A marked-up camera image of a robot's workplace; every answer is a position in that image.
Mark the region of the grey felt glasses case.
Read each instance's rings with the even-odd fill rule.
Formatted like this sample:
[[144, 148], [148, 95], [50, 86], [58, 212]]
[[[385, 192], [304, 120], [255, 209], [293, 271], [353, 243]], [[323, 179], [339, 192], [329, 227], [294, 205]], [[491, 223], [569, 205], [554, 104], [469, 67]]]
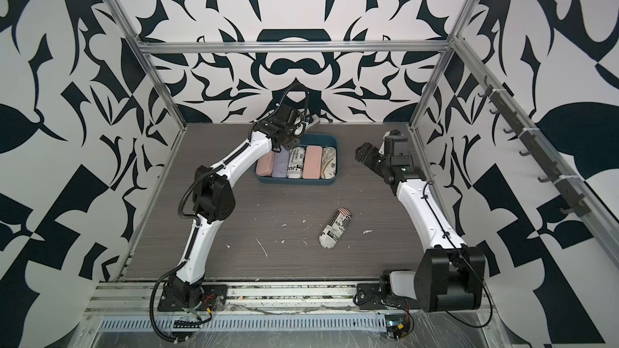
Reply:
[[311, 129], [311, 127], [314, 127], [320, 124], [320, 121], [321, 121], [320, 117], [317, 114], [313, 114], [311, 116], [304, 118], [303, 121], [301, 122], [301, 126], [304, 127], [305, 129]]

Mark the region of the text print glasses case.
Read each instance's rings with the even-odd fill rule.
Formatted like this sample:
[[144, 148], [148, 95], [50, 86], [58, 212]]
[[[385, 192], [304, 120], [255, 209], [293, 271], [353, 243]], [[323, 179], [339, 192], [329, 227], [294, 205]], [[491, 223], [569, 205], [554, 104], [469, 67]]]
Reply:
[[289, 165], [287, 169], [288, 179], [301, 179], [306, 157], [306, 149], [297, 146], [290, 151]]

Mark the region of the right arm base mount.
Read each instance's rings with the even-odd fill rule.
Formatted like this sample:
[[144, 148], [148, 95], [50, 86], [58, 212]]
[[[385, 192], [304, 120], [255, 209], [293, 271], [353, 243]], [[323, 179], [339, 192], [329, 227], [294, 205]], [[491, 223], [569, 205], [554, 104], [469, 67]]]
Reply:
[[389, 284], [358, 284], [352, 299], [355, 306], [362, 310], [378, 309], [420, 309], [416, 299], [395, 295]]

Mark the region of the pink glasses case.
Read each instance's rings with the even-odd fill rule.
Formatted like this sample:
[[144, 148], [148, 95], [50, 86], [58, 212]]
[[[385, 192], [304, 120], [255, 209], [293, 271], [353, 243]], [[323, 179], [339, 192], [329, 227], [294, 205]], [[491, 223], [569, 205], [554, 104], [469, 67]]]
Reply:
[[302, 178], [317, 180], [320, 178], [322, 167], [322, 147], [310, 145], [306, 147]]
[[256, 163], [256, 175], [258, 177], [271, 177], [274, 169], [275, 153], [269, 151], [266, 155], [261, 156]]

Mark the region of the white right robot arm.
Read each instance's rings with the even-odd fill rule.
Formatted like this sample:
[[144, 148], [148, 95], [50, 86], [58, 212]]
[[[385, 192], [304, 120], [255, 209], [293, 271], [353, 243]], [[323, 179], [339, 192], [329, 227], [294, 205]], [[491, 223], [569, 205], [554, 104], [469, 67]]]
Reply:
[[457, 235], [431, 192], [431, 181], [415, 163], [408, 139], [398, 130], [385, 134], [381, 147], [364, 143], [360, 162], [391, 188], [406, 209], [424, 247], [414, 271], [386, 275], [391, 296], [415, 300], [421, 310], [454, 312], [479, 309], [485, 289], [485, 256]]

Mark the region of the map print glasses case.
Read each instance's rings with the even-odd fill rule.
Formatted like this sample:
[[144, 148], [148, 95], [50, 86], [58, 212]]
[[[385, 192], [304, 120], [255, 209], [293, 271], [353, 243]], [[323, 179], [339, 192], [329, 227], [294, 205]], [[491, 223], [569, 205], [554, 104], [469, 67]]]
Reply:
[[320, 178], [331, 180], [337, 173], [337, 150], [334, 147], [324, 147], [322, 149]]

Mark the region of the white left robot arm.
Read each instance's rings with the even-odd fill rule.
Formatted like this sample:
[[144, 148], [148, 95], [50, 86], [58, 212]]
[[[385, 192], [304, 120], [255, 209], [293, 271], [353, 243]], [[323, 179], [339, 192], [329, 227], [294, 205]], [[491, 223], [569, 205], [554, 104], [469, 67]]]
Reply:
[[290, 149], [319, 122], [291, 106], [281, 105], [269, 116], [254, 122], [247, 138], [221, 161], [196, 171], [194, 182], [184, 193], [177, 213], [193, 221], [189, 239], [174, 275], [184, 285], [203, 280], [206, 261], [223, 221], [235, 209], [233, 188], [261, 157], [274, 149]]

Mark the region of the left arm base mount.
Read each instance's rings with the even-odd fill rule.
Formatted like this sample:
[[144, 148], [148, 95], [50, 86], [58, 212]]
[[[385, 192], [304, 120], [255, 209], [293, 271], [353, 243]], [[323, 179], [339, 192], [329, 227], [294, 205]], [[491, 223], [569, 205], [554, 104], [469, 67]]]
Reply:
[[227, 302], [227, 285], [198, 282], [187, 285], [179, 280], [164, 283], [161, 299], [156, 309], [159, 312], [180, 312], [193, 309], [198, 312], [216, 311]]

